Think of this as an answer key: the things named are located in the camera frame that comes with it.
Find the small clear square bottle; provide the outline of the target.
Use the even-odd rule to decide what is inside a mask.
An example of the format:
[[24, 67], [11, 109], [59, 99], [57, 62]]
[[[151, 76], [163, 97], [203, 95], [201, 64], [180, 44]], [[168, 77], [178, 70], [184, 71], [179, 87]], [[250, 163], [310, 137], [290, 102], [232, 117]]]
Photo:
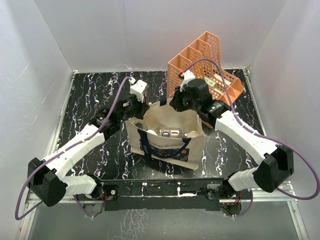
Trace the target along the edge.
[[140, 122], [140, 121], [135, 122], [134, 125], [135, 125], [137, 128], [139, 128], [139, 129], [143, 129], [143, 128], [144, 128], [143, 123]]

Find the cream round cap bottle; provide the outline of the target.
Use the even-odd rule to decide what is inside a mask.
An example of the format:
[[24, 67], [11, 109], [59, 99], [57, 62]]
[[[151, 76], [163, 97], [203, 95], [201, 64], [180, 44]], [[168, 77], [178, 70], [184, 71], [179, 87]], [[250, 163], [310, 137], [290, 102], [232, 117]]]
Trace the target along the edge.
[[152, 130], [152, 129], [149, 129], [149, 130], [147, 130], [147, 132], [148, 133], [150, 133], [150, 134], [152, 134], [152, 135], [158, 135], [154, 130]]

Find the beige pump bottle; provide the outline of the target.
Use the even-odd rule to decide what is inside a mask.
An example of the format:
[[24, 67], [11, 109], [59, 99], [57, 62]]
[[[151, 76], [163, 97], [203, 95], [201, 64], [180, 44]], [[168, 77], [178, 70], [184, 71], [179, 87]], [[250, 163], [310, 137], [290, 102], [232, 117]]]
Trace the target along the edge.
[[201, 134], [198, 131], [190, 131], [186, 134], [187, 138], [195, 138], [195, 137], [199, 137]]

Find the cream canvas tote bag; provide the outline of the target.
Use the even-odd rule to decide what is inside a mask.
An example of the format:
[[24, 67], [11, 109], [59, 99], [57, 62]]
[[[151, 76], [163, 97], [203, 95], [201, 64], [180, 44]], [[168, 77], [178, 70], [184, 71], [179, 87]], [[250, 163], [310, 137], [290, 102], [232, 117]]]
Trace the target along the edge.
[[[202, 128], [202, 121], [193, 110], [175, 111], [170, 105], [171, 99], [161, 100], [150, 105], [144, 119], [132, 117], [125, 122], [130, 150], [133, 153], [196, 170], [201, 163], [207, 136]], [[143, 129], [134, 125], [143, 123]], [[179, 128], [182, 138], [153, 135], [160, 127]], [[187, 138], [190, 131], [197, 131], [200, 136]]]

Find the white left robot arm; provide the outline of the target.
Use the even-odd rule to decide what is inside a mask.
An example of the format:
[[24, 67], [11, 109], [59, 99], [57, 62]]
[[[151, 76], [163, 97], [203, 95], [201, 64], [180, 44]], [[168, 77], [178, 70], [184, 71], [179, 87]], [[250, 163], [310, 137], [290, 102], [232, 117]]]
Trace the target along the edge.
[[95, 147], [120, 130], [121, 123], [132, 117], [143, 119], [150, 108], [134, 95], [118, 100], [114, 109], [101, 108], [85, 127], [69, 142], [43, 160], [28, 163], [28, 188], [47, 206], [72, 195], [88, 195], [97, 200], [103, 195], [100, 180], [91, 174], [71, 177], [67, 173]]

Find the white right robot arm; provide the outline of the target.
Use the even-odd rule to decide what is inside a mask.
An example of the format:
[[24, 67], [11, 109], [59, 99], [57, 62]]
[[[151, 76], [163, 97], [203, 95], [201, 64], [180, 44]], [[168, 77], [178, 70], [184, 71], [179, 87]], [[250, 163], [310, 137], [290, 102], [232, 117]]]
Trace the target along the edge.
[[253, 128], [242, 120], [237, 121], [226, 103], [211, 97], [203, 79], [192, 79], [183, 86], [177, 86], [169, 104], [177, 112], [197, 112], [201, 120], [228, 135], [258, 165], [225, 178], [218, 188], [221, 195], [233, 199], [242, 190], [253, 188], [272, 193], [294, 173], [293, 151], [282, 144], [258, 137]]

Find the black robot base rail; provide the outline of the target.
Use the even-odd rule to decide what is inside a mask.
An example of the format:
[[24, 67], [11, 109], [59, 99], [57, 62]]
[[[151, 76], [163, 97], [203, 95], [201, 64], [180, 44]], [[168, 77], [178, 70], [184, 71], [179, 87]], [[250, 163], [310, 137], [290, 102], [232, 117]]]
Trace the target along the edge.
[[248, 190], [229, 197], [221, 178], [117, 179], [102, 180], [93, 198], [81, 194], [83, 203], [101, 204], [104, 211], [131, 209], [219, 211], [224, 203], [240, 204], [251, 198]]

